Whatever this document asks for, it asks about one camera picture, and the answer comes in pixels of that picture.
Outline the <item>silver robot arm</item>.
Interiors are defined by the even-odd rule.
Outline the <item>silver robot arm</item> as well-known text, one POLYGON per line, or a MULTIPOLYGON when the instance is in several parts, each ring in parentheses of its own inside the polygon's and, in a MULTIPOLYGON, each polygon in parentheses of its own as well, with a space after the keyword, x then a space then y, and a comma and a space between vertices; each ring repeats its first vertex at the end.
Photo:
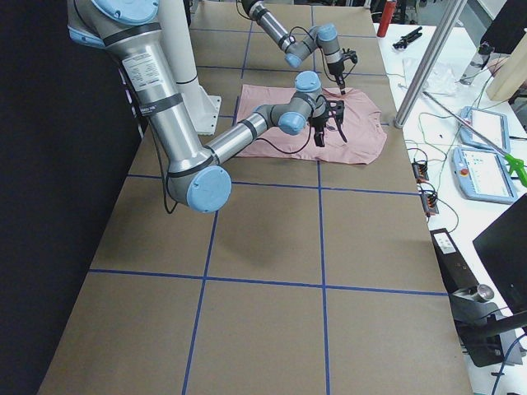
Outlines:
POLYGON ((182 1, 71 1, 71 39, 110 53, 123 67, 142 116, 167 156, 164 194, 198 212, 219 210, 231 194, 223 164, 270 128, 295 136, 305 127, 324 143, 326 123, 343 122, 343 102, 324 97, 319 77, 297 75, 286 104, 260 105, 221 134, 214 118, 220 98, 200 86, 189 37, 190 8, 182 1), (203 145, 200 134, 212 135, 203 145))
POLYGON ((273 42, 284 52, 290 67, 298 68, 317 49, 325 61, 325 73, 333 77, 340 93, 345 94, 346 78, 344 63, 357 64, 357 53, 352 49, 342 49, 334 24, 312 26, 308 30, 294 26, 290 30, 270 12, 263 1, 240 1, 246 16, 255 21, 273 42))

